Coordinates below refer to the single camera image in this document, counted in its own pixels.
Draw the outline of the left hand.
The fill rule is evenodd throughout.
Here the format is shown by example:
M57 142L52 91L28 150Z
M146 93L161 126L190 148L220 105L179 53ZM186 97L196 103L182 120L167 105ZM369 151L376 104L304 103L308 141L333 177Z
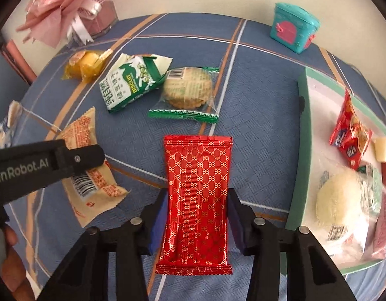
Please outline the left hand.
M7 224L3 226L3 232L6 238L7 257L1 267L1 278L16 300L35 301L35 295L27 279L24 264L14 249L18 237Z

